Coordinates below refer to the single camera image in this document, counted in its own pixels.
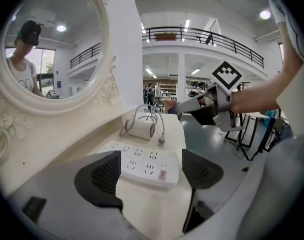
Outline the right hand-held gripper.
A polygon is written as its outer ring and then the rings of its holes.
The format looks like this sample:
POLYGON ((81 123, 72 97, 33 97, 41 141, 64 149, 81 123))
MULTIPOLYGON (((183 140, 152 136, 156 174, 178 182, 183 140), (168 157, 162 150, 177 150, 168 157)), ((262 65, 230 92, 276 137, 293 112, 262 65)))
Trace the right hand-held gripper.
POLYGON ((175 111, 178 114, 191 112, 200 125, 217 125, 222 132, 242 130, 242 126, 236 125, 235 113, 230 109, 232 91, 243 79, 242 72, 227 61, 221 61, 210 73, 210 78, 213 85, 207 91, 178 103, 175 111))

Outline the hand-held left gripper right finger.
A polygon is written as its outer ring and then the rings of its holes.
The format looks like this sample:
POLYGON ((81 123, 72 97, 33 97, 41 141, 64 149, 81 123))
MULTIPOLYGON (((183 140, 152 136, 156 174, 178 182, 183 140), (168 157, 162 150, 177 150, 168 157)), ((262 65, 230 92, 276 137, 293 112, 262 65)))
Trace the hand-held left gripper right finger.
POLYGON ((182 171, 191 186, 191 200, 182 228, 189 232, 210 219, 232 197, 246 176, 249 162, 182 151, 182 171))

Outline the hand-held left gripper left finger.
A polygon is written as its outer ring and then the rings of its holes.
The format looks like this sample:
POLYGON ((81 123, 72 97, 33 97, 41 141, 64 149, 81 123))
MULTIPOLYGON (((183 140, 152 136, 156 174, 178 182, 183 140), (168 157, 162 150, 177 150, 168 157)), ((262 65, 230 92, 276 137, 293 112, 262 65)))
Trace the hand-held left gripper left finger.
POLYGON ((8 198, 18 217, 43 240, 139 240, 116 196, 118 150, 45 169, 8 198))

